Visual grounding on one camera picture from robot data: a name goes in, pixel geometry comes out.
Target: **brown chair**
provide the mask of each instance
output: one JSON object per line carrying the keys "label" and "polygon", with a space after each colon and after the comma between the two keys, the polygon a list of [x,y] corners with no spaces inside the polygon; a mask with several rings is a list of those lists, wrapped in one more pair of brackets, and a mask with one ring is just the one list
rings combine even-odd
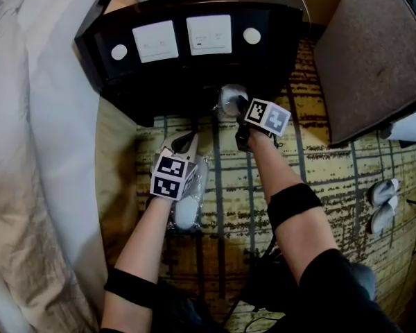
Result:
{"label": "brown chair", "polygon": [[408,0],[342,0],[315,62],[332,146],[416,111],[416,14]]}

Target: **slipper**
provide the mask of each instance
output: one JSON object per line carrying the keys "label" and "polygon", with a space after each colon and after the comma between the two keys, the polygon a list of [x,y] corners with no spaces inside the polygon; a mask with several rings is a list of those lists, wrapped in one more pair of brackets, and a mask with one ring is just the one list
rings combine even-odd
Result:
{"label": "slipper", "polygon": [[208,182],[209,169],[207,160],[197,155],[195,162],[198,165],[198,169],[194,180],[188,188],[186,196],[175,204],[173,213],[175,224],[181,230],[191,230],[197,227],[196,219]]}
{"label": "slipper", "polygon": [[373,234],[377,234],[395,216],[395,210],[399,203],[397,196],[393,196],[385,203],[372,217],[371,229]]}
{"label": "slipper", "polygon": [[379,181],[373,186],[371,203],[373,206],[381,206],[396,195],[399,189],[398,179]]}

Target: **white object in hand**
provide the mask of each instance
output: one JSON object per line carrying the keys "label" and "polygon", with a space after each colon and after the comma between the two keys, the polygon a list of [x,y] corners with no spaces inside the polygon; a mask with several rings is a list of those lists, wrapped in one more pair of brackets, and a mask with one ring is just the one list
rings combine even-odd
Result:
{"label": "white object in hand", "polygon": [[188,190],[188,196],[175,204],[174,221],[181,230],[189,230],[196,222],[200,201],[203,199],[208,179],[208,164],[203,157],[196,156],[196,164],[198,165],[196,179]]}
{"label": "white object in hand", "polygon": [[241,112],[239,111],[238,103],[239,98],[242,96],[248,100],[247,90],[244,86],[239,84],[226,84],[220,90],[220,109],[228,117],[238,117]]}
{"label": "white object in hand", "polygon": [[249,27],[243,31],[243,38],[249,44],[258,44],[261,41],[261,33],[257,29]]}

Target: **white bedsheet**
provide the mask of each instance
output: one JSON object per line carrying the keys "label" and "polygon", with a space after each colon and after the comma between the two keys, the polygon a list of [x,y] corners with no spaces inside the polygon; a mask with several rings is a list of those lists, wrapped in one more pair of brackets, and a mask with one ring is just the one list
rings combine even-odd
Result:
{"label": "white bedsheet", "polygon": [[73,51],[95,1],[25,0],[19,21],[26,29],[31,126],[46,201],[64,253],[101,314],[107,269],[94,176],[99,96]]}
{"label": "white bedsheet", "polygon": [[416,112],[394,122],[387,139],[416,142]]}
{"label": "white bedsheet", "polygon": [[[25,0],[17,22],[21,0],[0,1],[2,332],[96,329],[81,290],[75,289],[76,276],[97,313],[103,310],[107,269],[94,182],[98,95],[73,53],[73,37],[94,2]],[[42,241],[39,233],[46,235]],[[22,255],[27,248],[32,251]],[[44,255],[47,262],[50,256],[59,260],[46,267],[36,260]],[[68,263],[76,276],[68,272]],[[47,288],[45,283],[52,282],[58,286]],[[56,291],[62,287],[67,291]],[[72,296],[62,297],[68,293]],[[54,313],[62,327],[52,325],[53,312],[66,312],[66,318]]]}

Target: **patterned carpet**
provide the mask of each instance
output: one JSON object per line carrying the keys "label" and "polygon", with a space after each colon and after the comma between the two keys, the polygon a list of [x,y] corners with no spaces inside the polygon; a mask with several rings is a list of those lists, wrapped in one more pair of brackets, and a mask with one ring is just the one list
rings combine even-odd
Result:
{"label": "patterned carpet", "polygon": [[[293,114],[286,134],[277,140],[279,149],[321,197],[344,254],[374,269],[380,306],[402,323],[416,309],[416,206],[406,202],[416,200],[416,146],[401,149],[397,142],[370,134],[344,148],[328,148],[329,127],[313,47],[312,41],[301,42],[295,71],[277,99]],[[164,137],[188,129],[198,130],[199,153],[210,165],[202,232],[168,235],[161,273],[174,285],[202,296],[221,321],[242,289],[253,257],[263,253],[272,234],[254,160],[236,149],[236,123],[216,117],[162,117],[154,128],[137,129],[140,211],[148,197],[155,151]],[[367,201],[367,190],[392,177],[401,184],[395,220],[380,235],[368,234],[367,223],[375,209]],[[255,314],[241,302],[227,329],[243,332],[246,323],[260,316],[281,315]],[[272,324],[260,320],[248,332],[263,332]]]}

